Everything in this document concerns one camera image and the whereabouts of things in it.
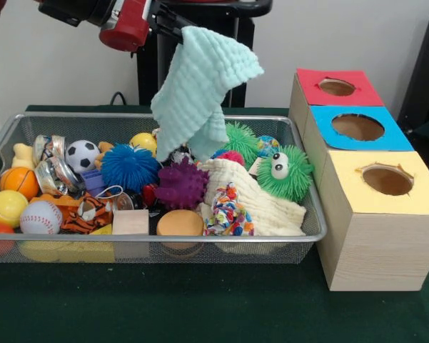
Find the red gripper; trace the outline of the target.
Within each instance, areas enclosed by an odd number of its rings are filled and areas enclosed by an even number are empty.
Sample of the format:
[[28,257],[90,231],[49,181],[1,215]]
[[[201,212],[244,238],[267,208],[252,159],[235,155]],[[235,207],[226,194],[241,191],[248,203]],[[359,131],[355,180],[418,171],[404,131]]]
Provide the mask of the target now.
[[184,21],[165,4],[152,4],[152,26],[148,23],[151,0],[118,0],[101,26],[101,42],[119,51],[137,51],[146,42],[148,33],[160,34],[183,43]]

